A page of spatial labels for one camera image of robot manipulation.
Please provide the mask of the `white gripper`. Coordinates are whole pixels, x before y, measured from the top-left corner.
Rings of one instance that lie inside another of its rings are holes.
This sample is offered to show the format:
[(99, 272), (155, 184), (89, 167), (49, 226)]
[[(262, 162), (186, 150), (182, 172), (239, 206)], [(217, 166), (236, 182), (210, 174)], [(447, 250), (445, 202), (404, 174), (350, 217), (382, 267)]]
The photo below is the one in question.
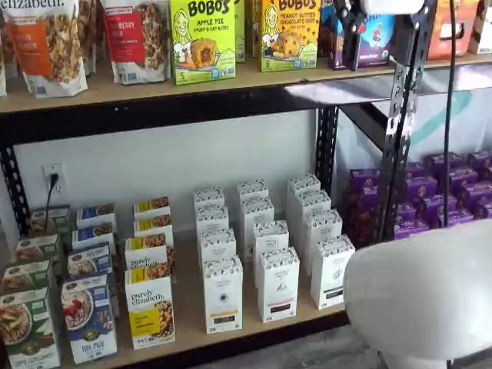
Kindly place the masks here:
[(394, 62), (413, 64), (425, 62), (437, 1), (424, 0), (334, 0), (336, 15), (344, 30), (343, 63), (352, 71), (358, 69), (361, 46), (359, 28), (366, 12), (416, 12), (397, 15), (394, 26)]

